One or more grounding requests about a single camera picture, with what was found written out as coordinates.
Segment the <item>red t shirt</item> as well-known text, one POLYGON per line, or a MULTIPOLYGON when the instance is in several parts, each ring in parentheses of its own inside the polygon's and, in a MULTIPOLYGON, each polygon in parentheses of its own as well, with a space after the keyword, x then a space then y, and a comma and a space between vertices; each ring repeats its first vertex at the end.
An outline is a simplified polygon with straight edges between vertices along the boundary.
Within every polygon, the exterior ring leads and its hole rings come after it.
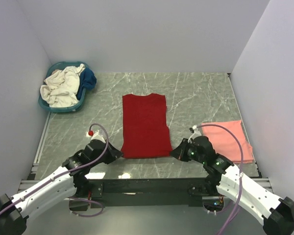
POLYGON ((161 94, 122 97, 123 145, 126 159, 167 157, 172 151, 166 97, 161 94))

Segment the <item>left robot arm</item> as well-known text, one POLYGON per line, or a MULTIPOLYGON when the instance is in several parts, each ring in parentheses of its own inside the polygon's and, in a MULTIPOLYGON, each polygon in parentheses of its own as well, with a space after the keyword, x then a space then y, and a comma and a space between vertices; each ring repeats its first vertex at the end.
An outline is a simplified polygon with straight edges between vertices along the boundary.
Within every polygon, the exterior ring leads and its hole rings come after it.
POLYGON ((0 235, 21 235, 27 220, 41 215, 65 198, 90 191, 86 175, 100 163, 110 164, 123 156, 110 143, 92 140, 67 158, 51 175, 11 197, 0 196, 0 235))

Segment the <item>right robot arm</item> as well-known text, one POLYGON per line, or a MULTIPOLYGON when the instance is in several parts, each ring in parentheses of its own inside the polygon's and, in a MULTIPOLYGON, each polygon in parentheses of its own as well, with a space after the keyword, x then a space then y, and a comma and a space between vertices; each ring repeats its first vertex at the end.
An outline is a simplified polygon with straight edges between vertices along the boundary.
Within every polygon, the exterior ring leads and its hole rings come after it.
POLYGON ((228 197, 256 218, 268 235, 293 233, 294 201, 271 193, 240 172, 237 165, 213 149, 207 137, 183 139, 170 155, 183 162, 193 160, 203 164, 208 175, 205 182, 193 187, 191 192, 228 197))

